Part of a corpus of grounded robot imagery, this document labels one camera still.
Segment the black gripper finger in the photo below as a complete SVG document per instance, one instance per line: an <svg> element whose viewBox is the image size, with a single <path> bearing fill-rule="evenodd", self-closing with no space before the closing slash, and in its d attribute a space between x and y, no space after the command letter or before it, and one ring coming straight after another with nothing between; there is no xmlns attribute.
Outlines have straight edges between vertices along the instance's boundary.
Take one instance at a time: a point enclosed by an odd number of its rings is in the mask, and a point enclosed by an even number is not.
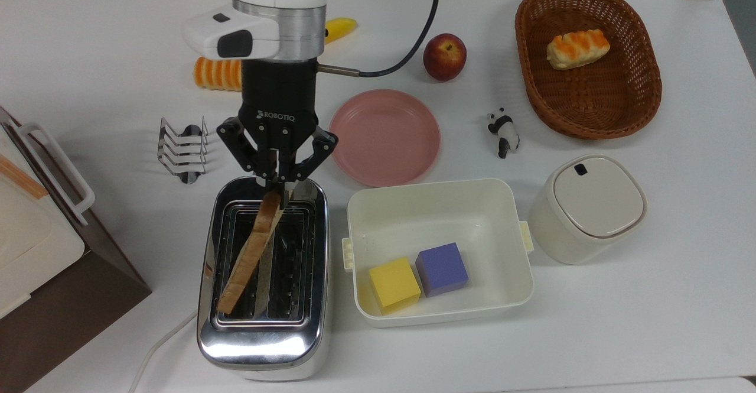
<svg viewBox="0 0 756 393"><path fill-rule="evenodd" d="M256 121L248 130L237 116L227 118L217 128L217 134L237 163L246 172L256 175L260 186L275 188L276 157L269 146L269 127L265 121Z"/></svg>
<svg viewBox="0 0 756 393"><path fill-rule="evenodd" d="M312 154L297 163L296 151L286 146L280 150L280 195L282 200L291 199L291 194L300 182L304 182L326 159L338 144L338 136L317 126L311 135Z"/></svg>

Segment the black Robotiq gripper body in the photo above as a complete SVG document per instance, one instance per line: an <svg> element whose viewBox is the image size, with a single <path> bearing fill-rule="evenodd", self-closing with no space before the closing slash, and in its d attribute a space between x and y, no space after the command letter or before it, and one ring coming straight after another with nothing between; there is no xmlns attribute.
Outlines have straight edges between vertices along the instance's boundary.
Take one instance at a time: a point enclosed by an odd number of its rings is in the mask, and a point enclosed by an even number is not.
<svg viewBox="0 0 756 393"><path fill-rule="evenodd" d="M318 125L318 62L243 61L239 121L258 147L297 151Z"/></svg>

